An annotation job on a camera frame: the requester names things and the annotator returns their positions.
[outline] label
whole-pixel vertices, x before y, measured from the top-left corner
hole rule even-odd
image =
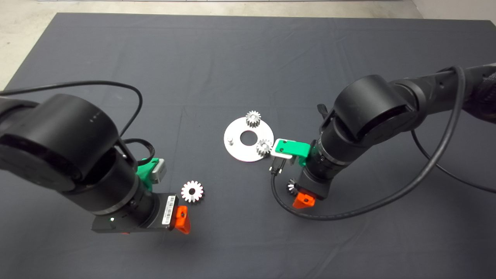
[[[164,218],[162,218],[162,225],[171,224],[172,212],[174,211],[174,202],[176,202],[176,196],[169,196],[167,198],[167,205],[165,206]]]

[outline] cable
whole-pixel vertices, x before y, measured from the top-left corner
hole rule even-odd
[[[153,156],[155,156],[155,148],[153,147],[153,145],[151,143],[149,143],[148,141],[146,141],[144,139],[126,139],[126,140],[124,139],[123,142],[125,144],[140,143],[141,145],[146,147],[146,149],[148,149],[148,151],[150,152],[150,156],[148,158],[143,159],[141,161],[138,161],[138,166],[148,164],[153,159]]]
[[[419,139],[417,138],[417,134],[415,133],[415,130],[412,130],[411,133],[412,133],[413,141],[415,142],[415,145],[417,145],[417,147],[419,148],[420,152],[422,152],[422,154],[427,159],[430,159],[431,156],[427,153],[427,151],[420,144]],[[441,171],[443,171],[445,174],[447,174],[447,175],[451,176],[452,178],[460,181],[461,183],[465,183],[468,186],[472,186],[472,187],[477,188],[477,189],[482,190],[482,191],[486,191],[486,192],[490,192],[490,193],[496,194],[496,189],[492,189],[492,188],[489,188],[489,187],[486,187],[486,186],[482,186],[482,185],[479,185],[479,184],[475,184],[475,183],[472,183],[472,182],[463,180],[463,179],[459,178],[458,176],[452,174],[451,172],[449,172],[448,170],[446,170],[445,168],[443,168],[439,164],[436,164],[436,167],[438,169],[440,169]]]
[[[463,69],[459,66],[453,66],[451,67],[453,71],[455,71],[456,75],[458,76],[458,89],[456,92],[456,100],[455,100],[455,105],[453,108],[453,111],[451,112],[451,115],[449,117],[448,124],[446,125],[446,129],[444,130],[444,134],[442,135],[441,141],[439,142],[439,145],[437,146],[436,150],[434,151],[434,154],[432,157],[429,159],[427,164],[423,167],[423,169],[420,171],[420,173],[412,180],[410,183],[408,183],[405,187],[400,189],[399,191],[395,192],[392,195],[389,195],[386,198],[383,198],[375,203],[369,204],[367,206],[347,211],[344,213],[339,213],[339,214],[333,214],[333,215],[310,215],[310,214],[305,214],[298,212],[289,206],[287,206],[281,198],[278,196],[277,191],[276,191],[276,186],[275,186],[275,178],[277,176],[277,173],[272,174],[272,179],[271,179],[271,188],[272,188],[272,194],[274,195],[274,198],[276,199],[277,203],[287,212],[296,215],[298,217],[302,217],[305,219],[311,219],[311,220],[319,220],[319,221],[333,221],[333,220],[341,220],[341,219],[346,219],[354,216],[358,216],[367,212],[370,212],[372,210],[378,209],[380,207],[383,207],[385,205],[388,205],[401,197],[405,196],[409,192],[411,192],[415,187],[417,187],[420,182],[432,171],[436,163],[439,161],[441,158],[442,154],[446,150],[449,141],[451,140],[451,137],[453,136],[453,132],[455,130],[456,124],[458,122],[458,117],[460,116],[462,106],[463,106],[463,100],[465,96],[465,91],[466,91],[466,78],[465,78],[465,72]]]
[[[44,91],[44,90],[51,90],[51,89],[65,88],[65,87],[85,86],[85,85],[108,85],[108,86],[122,87],[122,88],[130,89],[138,95],[138,107],[136,108],[135,112],[133,113],[129,121],[126,123],[126,125],[124,125],[124,128],[121,130],[120,136],[122,137],[126,132],[126,130],[129,128],[129,126],[131,125],[131,123],[134,121],[134,119],[136,119],[136,116],[138,116],[139,112],[141,111],[141,107],[143,106],[143,95],[138,90],[138,88],[132,85],[120,83],[116,81],[108,81],[108,80],[70,81],[70,82],[55,83],[50,85],[0,91],[0,96],[12,96],[12,95],[18,95],[24,93],[37,92],[37,91]]]

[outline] spur gear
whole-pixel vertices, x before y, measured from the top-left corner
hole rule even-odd
[[[294,179],[290,179],[288,181],[288,186],[286,188],[286,190],[288,191],[288,194],[290,194],[291,196],[294,196],[294,197],[296,197],[296,195],[298,195],[298,190],[295,188],[295,184],[296,184],[296,181]]]
[[[247,119],[247,125],[252,128],[255,128],[260,124],[260,120],[262,119],[262,116],[258,111],[252,110],[247,113],[246,119]]]
[[[272,143],[270,142],[270,140],[261,139],[256,144],[256,152],[262,157],[266,157],[268,154],[270,154],[271,149]]]
[[[188,181],[181,188],[181,195],[188,203],[198,202],[203,198],[203,186],[198,181]]]

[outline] green bracket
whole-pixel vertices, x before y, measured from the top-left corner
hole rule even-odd
[[[307,164],[306,159],[310,153],[310,144],[294,140],[280,140],[275,151],[299,157],[298,164],[304,167]]]
[[[150,192],[152,191],[152,180],[150,179],[150,173],[158,164],[158,160],[159,158],[153,158],[149,163],[138,166],[138,170],[136,171],[136,174],[143,181],[143,184],[145,184],[146,188],[148,188]]]

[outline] disc with center hole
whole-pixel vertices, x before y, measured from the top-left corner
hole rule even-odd
[[[245,145],[241,142],[241,134],[247,131],[252,131],[257,136],[255,144]],[[259,140],[274,142],[274,133],[263,120],[260,120],[257,127],[250,127],[246,124],[246,118],[241,117],[230,123],[224,132],[224,146],[227,151],[232,157],[243,162],[255,162],[263,158],[256,151],[256,143]]]

